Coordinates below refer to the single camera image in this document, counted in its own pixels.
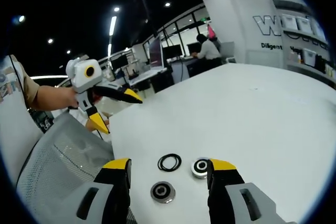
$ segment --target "pink object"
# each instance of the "pink object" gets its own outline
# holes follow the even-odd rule
[[[209,39],[216,38],[216,34],[210,25],[208,25],[208,37]]]

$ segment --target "computer monitor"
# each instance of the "computer monitor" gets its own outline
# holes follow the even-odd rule
[[[119,58],[112,60],[112,67],[114,70],[117,70],[121,67],[127,66],[128,65],[128,60],[126,55],[122,55]]]
[[[201,52],[202,45],[199,42],[192,43],[188,45],[189,53]]]
[[[180,45],[164,47],[162,51],[163,51],[163,56],[165,59],[179,57],[183,54]]]
[[[163,54],[162,46],[159,37],[156,37],[154,41],[149,45],[149,58],[151,68],[162,67],[163,68]]]

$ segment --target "tan sleeve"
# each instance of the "tan sleeve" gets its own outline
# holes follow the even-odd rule
[[[17,61],[17,59],[15,58],[14,55],[11,55],[12,59],[14,61]],[[37,84],[35,81],[33,81],[26,73],[24,67],[22,66],[22,64],[19,62],[21,68],[22,68],[22,72],[23,72],[23,88],[24,88],[24,94],[25,94],[25,99],[26,102],[28,103],[28,105],[31,105],[37,95],[37,91],[39,89],[39,84]]]

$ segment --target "metal bearing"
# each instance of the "metal bearing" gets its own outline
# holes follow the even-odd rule
[[[208,168],[208,158],[200,157],[191,163],[191,171],[196,178],[206,178]]]
[[[159,203],[168,204],[175,198],[174,187],[165,181],[157,182],[151,189],[152,198]]]

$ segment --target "white table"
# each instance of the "white table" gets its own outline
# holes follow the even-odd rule
[[[210,223],[206,180],[191,162],[212,157],[236,165],[276,204],[301,221],[329,182],[336,153],[336,91],[310,77],[262,66],[228,64],[190,78],[110,119],[116,158],[132,159],[131,209],[139,224]],[[168,153],[181,167],[165,173]],[[150,196],[158,181],[176,198]]]

